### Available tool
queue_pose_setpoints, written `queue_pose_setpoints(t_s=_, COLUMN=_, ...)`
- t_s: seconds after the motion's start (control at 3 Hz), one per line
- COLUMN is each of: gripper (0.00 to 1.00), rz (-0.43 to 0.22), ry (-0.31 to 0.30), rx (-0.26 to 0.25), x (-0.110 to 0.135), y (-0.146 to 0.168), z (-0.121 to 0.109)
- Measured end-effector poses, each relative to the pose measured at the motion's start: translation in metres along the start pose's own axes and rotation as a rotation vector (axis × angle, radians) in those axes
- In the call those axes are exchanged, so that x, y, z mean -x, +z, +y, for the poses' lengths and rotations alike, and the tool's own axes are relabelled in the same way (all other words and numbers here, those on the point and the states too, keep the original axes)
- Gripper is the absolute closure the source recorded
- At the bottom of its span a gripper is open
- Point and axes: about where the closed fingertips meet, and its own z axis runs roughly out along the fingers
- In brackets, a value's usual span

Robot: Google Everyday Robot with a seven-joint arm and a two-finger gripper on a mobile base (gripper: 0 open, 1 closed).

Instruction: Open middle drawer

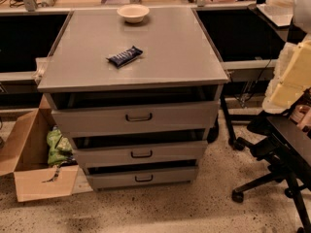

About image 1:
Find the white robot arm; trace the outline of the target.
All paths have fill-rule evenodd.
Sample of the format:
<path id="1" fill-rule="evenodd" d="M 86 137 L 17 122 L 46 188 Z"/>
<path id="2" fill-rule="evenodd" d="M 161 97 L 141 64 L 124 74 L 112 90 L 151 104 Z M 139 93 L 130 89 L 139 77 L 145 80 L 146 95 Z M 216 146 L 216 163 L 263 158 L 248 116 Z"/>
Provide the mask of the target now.
<path id="1" fill-rule="evenodd" d="M 281 114 L 311 87 L 311 0 L 266 0 L 265 6 L 292 12 L 292 28 L 262 102 L 265 112 Z"/>

